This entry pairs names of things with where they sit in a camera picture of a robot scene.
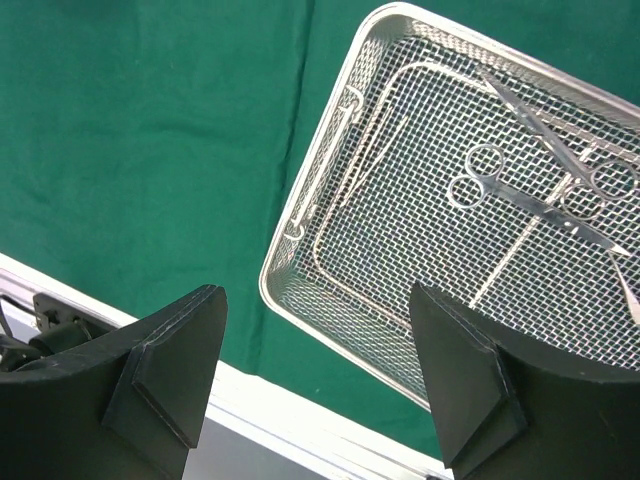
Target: wire mesh basket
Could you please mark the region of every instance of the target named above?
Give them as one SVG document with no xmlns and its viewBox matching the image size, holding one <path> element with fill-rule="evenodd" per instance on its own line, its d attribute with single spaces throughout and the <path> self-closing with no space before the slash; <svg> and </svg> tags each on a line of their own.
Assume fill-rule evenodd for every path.
<svg viewBox="0 0 640 480">
<path fill-rule="evenodd" d="M 640 109 L 442 17 L 388 4 L 355 36 L 260 277 L 270 308 L 426 408 L 408 313 L 416 281 L 555 347 L 640 370 L 637 176 L 630 195 L 566 228 L 500 195 L 473 209 L 452 204 L 451 181 L 474 146 L 496 147 L 500 181 L 553 211 L 576 185 L 483 71 L 586 170 L 616 160 L 637 172 Z M 629 255 L 585 241 L 576 225 Z"/>
</svg>

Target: scissor blade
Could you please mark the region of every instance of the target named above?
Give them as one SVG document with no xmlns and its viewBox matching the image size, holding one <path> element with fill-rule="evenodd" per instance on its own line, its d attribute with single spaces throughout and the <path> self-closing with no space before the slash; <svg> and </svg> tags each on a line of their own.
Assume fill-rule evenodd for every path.
<svg viewBox="0 0 640 480">
<path fill-rule="evenodd" d="M 502 100 L 504 105 L 516 116 L 518 121 L 556 158 L 560 166 L 585 185 L 593 187 L 587 172 L 573 151 L 567 147 L 560 137 L 547 127 L 533 111 L 511 90 L 482 67 L 478 72 L 487 86 Z"/>
<path fill-rule="evenodd" d="M 505 200 L 508 200 L 517 207 L 522 208 L 523 210 L 546 220 L 556 227 L 561 228 L 565 232 L 575 235 L 576 237 L 579 237 L 591 244 L 598 245 L 609 252 L 618 253 L 626 257 L 631 256 L 630 252 L 615 243 L 609 237 L 603 235 L 562 210 L 552 207 L 536 198 L 530 197 L 529 195 L 500 182 L 499 180 L 478 178 L 478 181 L 483 183 L 487 190 L 492 191 Z"/>
<path fill-rule="evenodd" d="M 620 270 L 616 259 L 611 254 L 609 254 L 609 258 L 611 259 L 613 268 L 615 268 L 616 274 L 618 275 L 618 281 L 620 282 L 620 286 L 622 287 L 624 298 L 627 302 L 627 308 L 629 309 L 631 318 L 636 325 L 640 325 L 640 301 L 638 301 L 638 298 L 633 294 L 633 292 L 631 291 L 631 287 L 624 279 L 624 275 L 622 275 L 622 270 Z"/>
<path fill-rule="evenodd" d="M 482 76 L 487 86 L 495 93 L 505 106 L 513 112 L 518 121 L 524 125 L 533 135 L 545 135 L 545 125 L 533 113 L 525 103 L 520 100 L 511 90 L 505 87 L 500 81 L 487 72 L 484 68 L 478 67 L 478 72 Z"/>
</svg>

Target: metal frame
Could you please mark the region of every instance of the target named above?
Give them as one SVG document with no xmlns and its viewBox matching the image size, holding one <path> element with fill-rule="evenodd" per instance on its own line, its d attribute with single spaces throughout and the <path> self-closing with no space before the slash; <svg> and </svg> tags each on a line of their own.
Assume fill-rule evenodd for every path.
<svg viewBox="0 0 640 480">
<path fill-rule="evenodd" d="M 356 65 L 359 50 L 373 27 L 382 19 L 394 15 L 402 15 L 413 18 L 417 21 L 427 23 L 444 32 L 453 34 L 462 40 L 485 48 L 492 53 L 500 55 L 501 57 L 520 65 L 521 67 L 527 69 L 530 72 L 533 72 L 540 77 L 546 77 L 549 80 L 554 80 L 558 83 L 561 83 L 564 88 L 587 97 L 591 102 L 593 102 L 594 105 L 606 106 L 606 108 L 608 109 L 614 107 L 618 110 L 620 119 L 624 122 L 637 124 L 640 121 L 640 108 L 606 91 L 600 90 L 586 82 L 567 75 L 566 73 L 561 72 L 543 62 L 535 60 L 534 58 L 529 57 L 528 55 L 525 55 L 515 49 L 500 44 L 469 28 L 459 25 L 456 22 L 428 12 L 414 5 L 403 2 L 389 3 L 374 10 L 369 16 L 364 19 L 354 36 L 352 45 L 348 51 L 345 62 L 340 70 L 337 81 L 331 92 L 327 106 L 325 107 L 323 115 L 320 119 L 318 128 L 312 138 L 310 148 L 305 157 L 305 161 L 296 177 L 293 188 L 284 206 L 280 221 L 278 222 L 278 225 L 274 232 L 272 243 L 267 252 L 260 273 L 259 288 L 264 302 L 274 312 L 296 325 L 305 333 L 321 341 L 338 354 L 344 356 L 354 364 L 358 365 L 369 374 L 373 375 L 390 387 L 400 391 L 402 394 L 406 395 L 408 398 L 412 399 L 414 402 L 428 410 L 429 405 L 425 399 L 419 397 L 403 386 L 397 385 L 396 382 L 394 382 L 389 376 L 373 368 L 367 362 L 350 352 L 347 348 L 339 345 L 313 326 L 301 321 L 294 314 L 279 305 L 278 302 L 270 295 L 269 289 L 267 287 L 268 271 L 270 265 L 275 260 L 278 243 L 280 239 L 286 235 L 285 229 L 287 228 L 287 224 L 290 222 L 290 219 L 294 214 L 294 210 L 296 208 L 297 202 L 299 201 L 299 197 L 303 193 L 304 185 L 307 181 L 307 177 L 311 173 L 314 159 L 317 155 L 323 137 L 327 132 L 331 117 L 334 115 L 336 108 L 338 108 L 338 102 L 343 92 L 345 91 L 345 88 L 347 88 L 347 80 Z"/>
<path fill-rule="evenodd" d="M 0 294 L 14 335 L 37 333 L 33 296 L 50 295 L 116 327 L 136 319 L 0 254 Z M 187 480 L 453 479 L 443 464 L 259 377 L 219 362 Z"/>
</svg>

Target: scissors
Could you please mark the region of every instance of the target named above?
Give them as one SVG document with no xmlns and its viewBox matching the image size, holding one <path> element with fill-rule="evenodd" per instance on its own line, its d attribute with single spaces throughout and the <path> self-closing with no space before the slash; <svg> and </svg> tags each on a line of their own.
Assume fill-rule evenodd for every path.
<svg viewBox="0 0 640 480">
<path fill-rule="evenodd" d="M 600 206 L 595 214 L 590 216 L 573 216 L 580 220 L 591 220 L 600 215 L 606 202 L 624 200 L 633 194 L 638 186 L 638 174 L 633 166 L 624 160 L 607 160 L 595 168 L 586 167 L 567 147 L 560 138 L 549 129 L 531 109 L 520 100 L 511 90 L 500 83 L 493 75 L 485 69 L 478 67 L 478 72 L 485 83 L 505 106 L 511 110 L 518 121 L 533 135 L 558 161 L 560 166 L 570 173 L 578 181 L 582 181 L 584 186 L 590 188 L 601 200 Z M 611 182 L 611 175 L 615 170 L 624 172 L 623 179 L 616 179 Z M 576 188 L 573 184 L 565 190 L 562 195 L 564 206 L 565 196 Z"/>
<path fill-rule="evenodd" d="M 479 152 L 486 151 L 490 154 L 497 154 L 498 165 L 492 172 L 483 174 L 477 171 L 473 166 L 473 158 Z M 516 190 L 515 188 L 500 181 L 500 174 L 504 169 L 504 153 L 502 149 L 494 144 L 486 143 L 472 147 L 465 156 L 464 168 L 466 174 L 453 178 L 447 187 L 447 197 L 449 201 L 461 210 L 468 210 L 480 205 L 489 193 L 493 193 L 504 200 L 516 205 L 517 207 L 536 215 L 547 222 L 559 227 L 565 232 L 571 233 L 591 244 L 598 245 L 605 250 L 625 257 L 630 257 L 631 253 L 611 239 L 601 234 L 597 230 L 584 224 L 574 216 L 555 208 L 545 202 Z M 468 197 L 470 189 L 469 185 L 475 185 L 479 191 L 479 195 L 474 195 L 476 199 L 469 203 L 460 201 L 460 192 Z"/>
</svg>

